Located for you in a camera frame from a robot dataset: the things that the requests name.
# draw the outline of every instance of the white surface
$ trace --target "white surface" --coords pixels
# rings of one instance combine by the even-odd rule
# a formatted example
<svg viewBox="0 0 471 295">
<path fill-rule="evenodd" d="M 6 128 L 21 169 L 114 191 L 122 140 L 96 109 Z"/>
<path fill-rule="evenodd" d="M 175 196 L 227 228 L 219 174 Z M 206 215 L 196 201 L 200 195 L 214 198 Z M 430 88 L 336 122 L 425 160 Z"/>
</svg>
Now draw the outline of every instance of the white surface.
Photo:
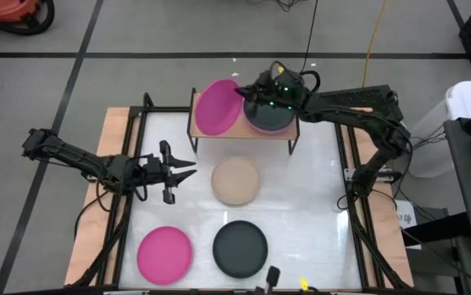
<svg viewBox="0 0 471 295">
<path fill-rule="evenodd" d="M 411 130 L 412 143 L 418 143 L 418 138 L 426 139 L 443 132 L 444 121 L 460 117 L 471 118 L 471 81 L 460 82 L 446 91 L 445 99 Z M 446 140 L 416 150 L 410 164 L 410 173 L 424 178 L 432 178 L 452 169 L 454 166 Z"/>
<path fill-rule="evenodd" d="M 199 139 L 197 155 L 186 135 L 187 114 L 150 114 L 142 154 L 158 154 L 159 141 L 170 143 L 178 159 L 196 161 L 198 172 L 174 189 L 176 204 L 162 201 L 162 186 L 149 187 L 148 200 L 134 199 L 121 288 L 248 288 L 264 286 L 268 267 L 281 270 L 277 288 L 300 288 L 299 279 L 322 289 L 360 289 L 356 252 L 348 214 L 336 208 L 344 194 L 335 129 L 332 124 L 302 124 L 292 156 L 286 141 Z M 260 168 L 261 191 L 246 206 L 230 207 L 211 191 L 211 172 L 223 159 L 251 157 Z M 218 230 L 233 220 L 257 225 L 268 240 L 265 266 L 248 279 L 222 273 L 212 255 Z M 162 225 L 179 227 L 193 245 L 189 272 L 170 286 L 156 286 L 138 272 L 137 248 Z"/>
<path fill-rule="evenodd" d="M 397 215 L 399 216 L 399 225 L 401 228 L 406 229 L 417 225 L 414 206 L 410 204 L 410 202 L 404 200 L 396 200 L 396 204 Z M 408 246 L 406 248 L 421 250 L 421 245 Z"/>
</svg>

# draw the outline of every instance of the metal frame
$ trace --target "metal frame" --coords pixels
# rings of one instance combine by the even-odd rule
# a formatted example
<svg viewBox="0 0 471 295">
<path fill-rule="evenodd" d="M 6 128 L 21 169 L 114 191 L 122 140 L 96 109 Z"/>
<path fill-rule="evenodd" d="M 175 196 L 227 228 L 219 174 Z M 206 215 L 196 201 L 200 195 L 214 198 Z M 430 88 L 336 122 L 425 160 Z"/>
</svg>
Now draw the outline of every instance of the metal frame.
<svg viewBox="0 0 471 295">
<path fill-rule="evenodd" d="M 189 138 L 189 142 L 192 144 L 192 149 L 193 149 L 193 152 L 197 153 L 197 149 L 198 149 L 198 144 L 199 144 L 199 138 L 197 137 L 193 137 L 192 136 L 192 133 L 190 131 L 191 129 L 191 124 L 192 124 L 192 113 L 191 113 L 191 110 L 193 110 L 193 99 L 195 97 L 195 93 L 197 93 L 197 90 L 195 88 L 192 88 L 192 96 L 190 97 L 189 99 L 189 110 L 190 110 L 190 113 L 189 113 L 189 116 L 188 116 L 188 127 L 186 128 L 186 134 L 188 135 L 188 138 Z M 298 116 L 295 116 L 295 124 L 296 124 L 296 128 L 297 128 L 297 136 L 295 137 L 295 139 L 293 140 L 293 144 L 292 144 L 292 140 L 289 139 L 288 140 L 288 154 L 291 156 L 293 154 L 293 150 L 295 149 L 295 146 L 297 145 L 297 141 L 299 140 L 299 137 L 301 137 L 301 129 L 299 128 L 299 117 Z"/>
<path fill-rule="evenodd" d="M 128 117 L 128 123 L 126 125 L 126 132 L 125 132 L 125 139 L 124 139 L 124 143 L 123 143 L 123 148 L 122 148 L 122 152 L 123 153 L 126 153 L 128 150 L 129 150 L 129 145 L 131 144 L 131 136 L 132 136 L 132 133 L 133 133 L 133 125 L 134 125 L 134 120 L 136 117 L 138 117 L 140 115 L 140 126 L 138 128 L 138 135 L 137 135 L 137 139 L 136 139 L 136 144 L 135 144 L 135 151 L 134 151 L 134 155 L 136 157 L 140 156 L 140 149 L 141 149 L 141 146 L 142 146 L 142 141 L 143 141 L 143 135 L 144 135 L 144 130 L 145 130 L 145 125 L 146 125 L 146 119 L 147 119 L 147 115 L 148 113 L 150 112 L 190 112 L 191 108 L 190 107 L 155 107 L 153 105 L 153 102 L 152 100 L 149 98 L 149 96 L 147 94 L 144 95 L 144 105 L 142 107 L 131 107 L 129 109 L 129 117 Z M 344 146 L 344 138 L 343 138 L 343 134 L 342 134 L 342 130 L 341 130 L 341 126 L 340 125 L 335 125 L 335 130 L 336 130 L 336 134 L 337 134 L 337 146 L 338 146 L 338 151 L 339 151 L 339 156 L 340 156 L 340 160 L 341 160 L 341 165 L 342 165 L 342 168 L 343 168 L 343 175 L 342 175 L 342 179 L 343 179 L 343 183 L 346 187 L 346 199 L 348 201 L 349 204 L 353 204 L 353 196 L 351 194 L 351 190 L 347 189 L 347 183 L 346 183 L 346 180 L 344 178 L 344 169 L 345 168 L 349 168 L 348 167 L 348 164 L 347 164 L 347 158 L 346 158 L 346 149 L 345 149 L 345 146 Z M 349 137 L 350 137 L 350 140 L 351 140 L 351 152 L 352 152 L 352 156 L 354 157 L 354 164 L 356 165 L 357 161 L 359 160 L 359 153 L 358 153 L 358 148 L 357 148 L 357 145 L 356 145 L 356 138 L 355 138 L 355 134 L 350 132 L 350 130 L 348 130 L 348 134 L 349 134 Z M 125 200 L 125 208 L 124 208 L 124 212 L 123 212 L 123 215 L 126 215 L 126 216 L 129 216 L 130 212 L 131 212 L 131 205 L 133 203 L 133 194 L 129 194 L 129 195 L 126 195 L 126 200 Z M 370 224 L 371 226 L 371 229 L 368 229 L 368 233 L 369 233 L 369 236 L 375 241 L 375 234 L 374 234 L 374 231 L 373 231 L 373 224 L 372 224 L 372 220 L 371 220 L 371 214 L 369 212 L 369 204 L 367 202 L 368 200 L 366 199 L 366 202 L 363 202 L 361 203 L 361 205 L 363 206 L 363 209 L 365 211 L 365 224 L 367 227 L 368 224 Z M 115 205 L 111 208 L 112 209 L 112 213 L 110 214 L 109 216 L 109 220 L 108 220 L 108 225 L 114 225 L 115 224 L 115 220 L 116 220 L 116 216 L 117 216 L 117 210 L 119 208 L 119 203 L 120 203 L 120 197 L 117 196 L 116 200 L 115 200 Z M 350 206 L 349 207 L 349 210 L 351 211 L 356 211 L 356 208 L 354 206 Z M 113 270 L 113 279 L 112 279 L 112 282 L 111 282 L 111 286 L 110 285 L 107 285 L 109 287 L 111 287 L 112 289 L 114 290 L 119 290 L 118 289 L 118 283 L 119 283 L 119 278 L 120 278 L 120 271 L 121 271 L 121 266 L 122 266 L 122 261 L 123 261 L 123 257 L 124 257 L 124 252 L 125 252 L 125 241 L 126 241 L 126 236 L 128 234 L 128 229 L 127 229 L 127 225 L 129 223 L 129 218 L 127 220 L 127 223 L 126 223 L 126 229 L 125 231 L 122 233 L 121 237 L 120 237 L 120 240 L 119 240 L 119 246 L 117 248 L 117 253 L 116 253 L 116 259 L 115 259 L 115 265 L 114 265 L 114 270 Z M 108 232 L 111 232 L 112 229 L 108 229 L 106 228 L 106 233 Z M 359 276 L 360 276 L 360 283 L 361 283 L 361 287 L 363 289 L 363 292 L 367 292 L 367 293 L 371 293 L 371 294 L 386 294 L 386 295 L 397 295 L 397 294 L 418 294 L 418 295 L 446 295 L 445 293 L 433 293 L 433 292 L 424 292 L 424 291 L 419 291 L 419 290 L 416 290 L 416 289 L 391 289 L 391 288 L 384 288 L 384 287 L 370 287 L 369 284 L 368 284 L 368 277 L 367 277 L 367 274 L 366 274 L 366 267 L 365 267 L 365 256 L 364 256 L 364 253 L 363 253 L 363 247 L 362 247 L 362 242 L 360 241 L 359 237 L 357 236 L 356 233 L 353 233 L 353 239 L 354 239 L 354 244 L 355 244 L 355 249 L 356 249 L 356 256 L 357 256 L 357 263 L 358 263 L 358 266 L 359 266 Z M 106 274 L 106 268 L 107 268 L 107 260 L 106 260 L 106 263 L 103 264 L 102 268 L 101 268 L 101 277 L 103 278 Z M 378 273 L 376 271 L 376 280 L 377 280 L 377 283 L 379 280 L 381 280 L 383 282 L 383 275 L 381 273 L 380 276 L 378 276 Z M 99 282 L 97 281 L 97 286 L 95 286 L 94 288 L 102 288 L 102 284 L 103 282 Z M 37 293 L 37 294 L 56 294 L 57 290 L 44 290 L 40 293 Z M 223 291 L 214 291 L 213 293 L 215 294 L 235 294 L 235 293 L 242 293 L 242 294 L 245 294 L 247 290 L 223 290 Z M 204 293 L 204 294 L 208 294 L 208 293 L 212 293 L 212 292 L 209 292 L 209 291 L 199 291 L 197 289 L 189 289 L 189 290 L 150 290 L 149 291 L 150 294 L 168 294 L 168 293 L 171 293 L 171 294 L 185 294 L 185 295 L 192 295 L 192 294 L 200 294 L 200 293 Z M 276 294 L 298 294 L 299 292 L 297 291 L 291 291 L 291 292 L 278 292 Z"/>
</svg>

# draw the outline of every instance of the yellow cable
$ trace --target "yellow cable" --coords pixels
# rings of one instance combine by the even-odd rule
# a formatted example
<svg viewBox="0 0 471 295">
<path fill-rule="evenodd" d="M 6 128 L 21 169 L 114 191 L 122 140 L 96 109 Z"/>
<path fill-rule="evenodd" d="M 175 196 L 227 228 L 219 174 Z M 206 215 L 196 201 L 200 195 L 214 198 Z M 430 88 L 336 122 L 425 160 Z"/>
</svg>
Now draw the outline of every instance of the yellow cable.
<svg viewBox="0 0 471 295">
<path fill-rule="evenodd" d="M 369 40 L 368 53 L 366 53 L 365 72 L 363 74 L 363 87 L 366 84 L 366 74 L 368 73 L 369 54 L 372 52 L 372 47 L 374 45 L 375 36 L 377 35 L 379 23 L 381 22 L 381 16 L 383 16 L 386 3 L 387 3 L 387 0 L 383 0 L 383 6 L 381 7 L 379 16 L 377 16 L 377 20 L 375 21 L 375 28 L 374 28 L 374 32 L 372 33 L 372 38 Z"/>
</svg>

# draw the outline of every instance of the white tabletop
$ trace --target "white tabletop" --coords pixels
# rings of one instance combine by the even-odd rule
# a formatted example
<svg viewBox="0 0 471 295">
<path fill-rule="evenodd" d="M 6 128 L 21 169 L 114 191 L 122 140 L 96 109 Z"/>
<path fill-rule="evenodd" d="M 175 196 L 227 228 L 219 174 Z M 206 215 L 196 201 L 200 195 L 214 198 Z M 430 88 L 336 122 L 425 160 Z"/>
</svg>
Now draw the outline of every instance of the white tabletop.
<svg viewBox="0 0 471 295">
<path fill-rule="evenodd" d="M 163 203 L 161 185 L 148 188 L 147 201 L 134 199 L 120 288 L 254 289 L 265 285 L 269 266 L 281 270 L 279 289 L 298 290 L 300 278 L 319 289 L 361 288 L 348 214 L 336 207 L 344 186 L 333 124 L 301 123 L 301 137 L 289 156 L 284 140 L 221 138 L 199 139 L 194 154 L 187 123 L 187 113 L 147 116 L 142 154 L 158 156 L 159 142 L 165 139 L 175 157 L 196 161 L 198 172 L 174 189 L 174 205 Z M 211 172 L 233 156 L 250 157 L 260 168 L 260 193 L 246 206 L 226 206 L 211 190 Z M 216 233 L 233 220 L 254 223 L 268 241 L 265 266 L 247 279 L 225 275 L 212 255 Z M 144 236 L 164 225 L 190 237 L 193 262 L 180 281 L 156 286 L 140 275 L 136 256 Z"/>
</svg>

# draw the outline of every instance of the pink bowl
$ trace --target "pink bowl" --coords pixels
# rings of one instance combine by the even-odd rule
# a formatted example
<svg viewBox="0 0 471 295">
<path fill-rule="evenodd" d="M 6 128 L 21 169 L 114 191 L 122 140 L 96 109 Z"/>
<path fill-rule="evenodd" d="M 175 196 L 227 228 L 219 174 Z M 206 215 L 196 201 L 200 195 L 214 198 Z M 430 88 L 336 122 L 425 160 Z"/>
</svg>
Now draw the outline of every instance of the pink bowl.
<svg viewBox="0 0 471 295">
<path fill-rule="evenodd" d="M 154 229 L 138 246 L 138 270 L 153 284 L 178 281 L 188 272 L 191 263 L 192 243 L 182 230 L 172 226 Z"/>
<path fill-rule="evenodd" d="M 212 82 L 201 93 L 195 108 L 197 127 L 205 135 L 228 131 L 242 110 L 243 97 L 235 92 L 237 83 L 231 79 Z"/>
</svg>

